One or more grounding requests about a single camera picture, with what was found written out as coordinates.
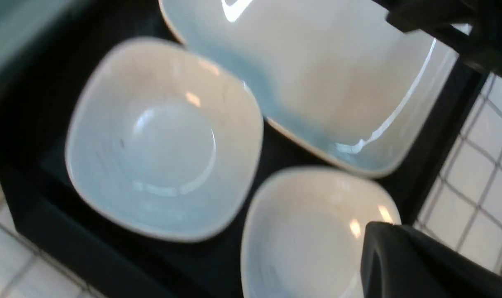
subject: ceramic bowl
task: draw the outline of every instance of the ceramic bowl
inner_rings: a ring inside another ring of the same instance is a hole
[[[260,186],[246,218],[246,298],[362,298],[365,225],[400,224],[387,192],[332,168],[292,168]]]
[[[136,38],[91,75],[65,160],[75,189],[101,215],[139,234],[193,242],[239,211],[262,133],[242,81],[177,45]]]
[[[269,123],[367,177],[400,165],[457,58],[371,0],[159,0],[187,49],[245,81]]]

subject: black tray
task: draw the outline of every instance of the black tray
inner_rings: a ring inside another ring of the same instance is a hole
[[[173,40],[156,0],[98,1],[29,66],[0,104],[0,181],[16,228],[110,298],[241,297],[240,241],[258,185],[287,166],[330,166],[264,123],[263,150],[246,203],[206,242],[183,245],[128,232],[74,191],[64,164],[73,107],[100,59],[133,36]],[[377,180],[412,224],[485,75],[459,62],[402,165]]]

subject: white bowl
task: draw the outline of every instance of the white bowl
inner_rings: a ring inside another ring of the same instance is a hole
[[[159,0],[187,49],[253,90],[270,124],[368,177],[404,159],[457,58],[372,0]]]
[[[293,168],[257,191],[246,218],[241,278],[246,298],[362,298],[365,225],[400,224],[379,185],[332,168]]]
[[[238,213],[262,133],[242,81],[179,46],[136,38],[94,70],[65,159],[75,189],[101,215],[139,234],[193,242]]]

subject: bowl rim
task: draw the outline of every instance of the bowl rim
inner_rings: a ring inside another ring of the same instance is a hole
[[[241,81],[238,77],[236,77],[234,74],[232,74],[230,71],[224,69],[223,67],[219,66],[217,63],[211,61],[208,58],[205,58],[201,55],[198,55],[196,53],[191,53],[190,51],[185,50],[182,46],[174,43],[174,42],[169,42],[160,38],[155,38],[152,36],[138,36],[134,38],[129,38],[124,41],[119,42],[116,44],[113,48],[111,48],[105,55],[104,57],[100,60],[98,65],[94,68],[93,72],[91,75],[88,77],[86,84],[84,85],[79,98],[75,104],[75,108],[73,109],[72,115],[71,115],[71,120],[69,122],[69,127],[67,130],[67,138],[64,146],[64,161],[65,165],[67,168],[67,174],[69,177],[69,180],[71,181],[71,184],[73,185],[75,191],[79,195],[79,197],[88,205],[90,206],[94,211],[96,211],[99,215],[103,216],[104,218],[108,219],[109,221],[117,224],[118,226],[125,228],[126,230],[129,230],[131,232],[135,232],[137,234],[140,234],[142,236],[147,236],[150,238],[154,239],[159,239],[159,240],[164,240],[164,241],[172,241],[172,242],[180,242],[180,243],[196,243],[196,242],[201,242],[205,241],[207,239],[210,239],[223,230],[225,230],[236,218],[236,216],[239,214],[242,206],[244,205],[244,202],[246,201],[247,194],[249,193],[249,189],[251,188],[251,185],[253,184],[257,169],[258,169],[258,164],[260,161],[260,156],[262,155],[262,141],[264,138],[264,121],[262,117],[262,113],[258,107],[258,103],[256,101],[255,96],[253,95],[253,92],[249,88],[245,88],[245,84],[243,84],[243,88],[247,92],[249,96],[249,102],[251,104],[252,110],[249,110],[249,114],[256,114],[252,118],[257,118],[257,151],[256,151],[256,156],[253,156],[253,162],[250,163],[249,168],[252,168],[251,170],[251,177],[249,181],[246,183],[243,183],[242,185],[242,192],[240,194],[241,198],[238,198],[238,203],[234,204],[234,208],[230,209],[227,211],[228,216],[224,217],[223,219],[219,221],[215,221],[216,225],[213,225],[214,228],[210,228],[207,230],[202,230],[201,233],[196,233],[196,234],[183,234],[182,232],[173,232],[170,229],[160,229],[160,228],[153,228],[153,229],[145,229],[141,228],[139,225],[133,225],[133,224],[128,224],[124,222],[120,216],[114,216],[113,214],[110,214],[107,211],[104,211],[104,208],[100,207],[98,204],[94,203],[93,200],[91,200],[90,196],[86,194],[83,190],[82,187],[77,183],[77,180],[75,179],[75,174],[72,168],[73,160],[72,160],[72,155],[73,155],[73,142],[74,142],[74,136],[76,132],[76,128],[79,126],[80,121],[83,120],[83,113],[81,113],[81,109],[83,109],[83,106],[90,101],[90,95],[93,94],[93,90],[98,86],[98,84],[95,83],[95,79],[98,76],[101,76],[102,74],[102,69],[104,68],[104,65],[107,65],[109,60],[118,53],[121,53],[125,48],[128,48],[130,46],[134,45],[142,45],[145,42],[150,42],[150,43],[158,43],[160,46],[166,47],[167,49],[172,49],[172,50],[178,50],[182,54],[191,56],[191,57],[197,57],[203,60],[206,60],[207,62],[213,63],[213,65],[216,65],[221,73],[225,73],[226,75]]]

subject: black object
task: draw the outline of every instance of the black object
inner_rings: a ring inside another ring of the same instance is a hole
[[[24,71],[0,103],[0,181],[17,230],[109,298],[241,297],[240,242],[258,185],[287,166],[325,162],[264,125],[262,156],[242,210],[194,245],[128,232],[81,201],[64,141],[73,107],[100,59],[141,35],[173,40],[157,1],[100,0]],[[402,165],[378,183],[412,224],[487,76],[458,62]]]
[[[502,277],[410,226],[367,225],[361,279],[366,298],[502,298]]]
[[[389,10],[387,22],[402,32],[424,30],[452,47],[463,62],[502,77],[502,0],[373,0]],[[473,26],[470,35],[452,24]]]

